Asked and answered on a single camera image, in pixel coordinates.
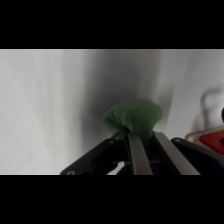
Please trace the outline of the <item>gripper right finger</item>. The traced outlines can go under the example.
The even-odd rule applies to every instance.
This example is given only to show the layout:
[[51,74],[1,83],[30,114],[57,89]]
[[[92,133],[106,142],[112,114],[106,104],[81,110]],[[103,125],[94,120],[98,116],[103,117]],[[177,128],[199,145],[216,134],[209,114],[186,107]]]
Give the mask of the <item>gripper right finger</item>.
[[162,132],[156,132],[155,138],[158,140],[166,155],[172,161],[181,175],[199,175],[199,172],[176,148],[176,146]]

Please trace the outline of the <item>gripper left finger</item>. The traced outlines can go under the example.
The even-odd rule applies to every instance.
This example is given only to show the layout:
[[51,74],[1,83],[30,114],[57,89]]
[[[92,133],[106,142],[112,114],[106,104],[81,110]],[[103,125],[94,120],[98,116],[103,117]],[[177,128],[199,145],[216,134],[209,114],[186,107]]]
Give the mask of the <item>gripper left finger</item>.
[[153,172],[140,137],[137,134],[129,133],[128,139],[134,174],[152,175]]

